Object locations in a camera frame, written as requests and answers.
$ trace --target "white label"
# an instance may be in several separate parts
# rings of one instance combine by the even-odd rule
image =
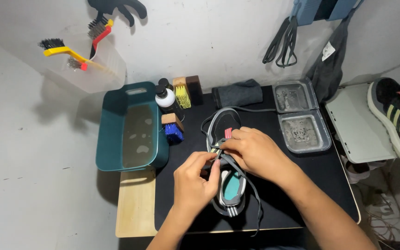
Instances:
[[[330,41],[328,41],[327,46],[325,46],[324,50],[322,51],[322,61],[325,61],[331,54],[333,54],[336,51],[336,49],[331,46]]]

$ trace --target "hand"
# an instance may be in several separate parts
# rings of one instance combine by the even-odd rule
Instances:
[[[146,7],[138,0],[87,0],[87,2],[92,8],[95,8],[99,12],[98,14],[112,15],[114,9],[118,8],[118,11],[129,20],[130,27],[134,26],[135,20],[129,10],[126,9],[125,5],[134,8],[141,19],[147,16]]]
[[[231,139],[220,148],[242,169],[278,185],[294,179],[295,171],[301,171],[269,136],[255,128],[234,129]]]
[[[174,206],[172,209],[183,219],[192,223],[195,217],[217,194],[220,162],[211,167],[209,180],[200,177],[202,167],[214,159],[216,153],[193,152],[174,172]]]

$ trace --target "black and grey sneaker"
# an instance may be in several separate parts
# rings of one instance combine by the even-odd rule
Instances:
[[[400,158],[400,85],[382,77],[370,84],[367,94],[371,112],[384,124]]]
[[[232,108],[223,108],[217,111],[208,129],[206,145],[209,152],[219,153],[211,145],[219,146],[223,138],[231,138],[233,129],[241,128],[240,116]],[[212,205],[220,214],[234,217],[241,213],[245,207],[246,179],[240,175],[224,159],[220,160],[220,181],[217,196],[212,200]]]

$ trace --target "white bottle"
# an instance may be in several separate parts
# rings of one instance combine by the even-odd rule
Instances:
[[[161,111],[164,114],[175,113],[182,122],[184,120],[184,112],[178,101],[175,101],[174,92],[160,84],[156,86],[155,93],[155,102],[160,106]]]

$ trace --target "white shoe rack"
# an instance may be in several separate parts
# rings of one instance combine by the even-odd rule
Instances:
[[[350,162],[396,158],[390,137],[367,105],[370,83],[341,87],[325,107]]]

